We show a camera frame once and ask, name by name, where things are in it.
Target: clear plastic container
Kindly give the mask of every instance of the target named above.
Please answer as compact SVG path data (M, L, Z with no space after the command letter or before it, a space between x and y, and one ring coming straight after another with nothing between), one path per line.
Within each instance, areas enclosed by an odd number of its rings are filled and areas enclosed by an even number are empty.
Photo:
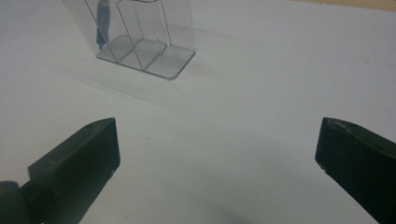
M176 78L195 55L191 0L62 0L98 59Z

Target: white surface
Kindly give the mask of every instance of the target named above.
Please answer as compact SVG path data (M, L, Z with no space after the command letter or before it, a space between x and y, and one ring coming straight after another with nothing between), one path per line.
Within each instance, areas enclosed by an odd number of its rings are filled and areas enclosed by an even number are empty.
M61 1L0 1L0 180L115 117L121 166L81 223L375 223L314 160L323 117L396 141L396 14L193 0L172 82L95 60Z

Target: transparent plastic box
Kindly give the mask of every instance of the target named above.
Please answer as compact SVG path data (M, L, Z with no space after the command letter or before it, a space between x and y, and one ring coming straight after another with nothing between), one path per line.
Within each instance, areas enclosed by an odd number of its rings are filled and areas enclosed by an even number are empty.
M62 0L96 58L176 78L195 55L191 0Z

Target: blue object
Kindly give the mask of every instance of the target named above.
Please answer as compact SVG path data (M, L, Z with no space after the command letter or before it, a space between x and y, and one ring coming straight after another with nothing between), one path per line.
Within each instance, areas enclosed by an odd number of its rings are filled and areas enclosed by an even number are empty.
M102 49L108 42L108 26L110 24L110 6L107 0L99 0L97 7L96 43Z

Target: plastic compartment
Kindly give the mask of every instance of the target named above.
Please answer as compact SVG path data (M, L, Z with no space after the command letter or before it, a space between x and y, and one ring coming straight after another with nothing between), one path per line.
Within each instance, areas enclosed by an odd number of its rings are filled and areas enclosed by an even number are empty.
M98 59L176 78L195 55L190 0L63 0Z

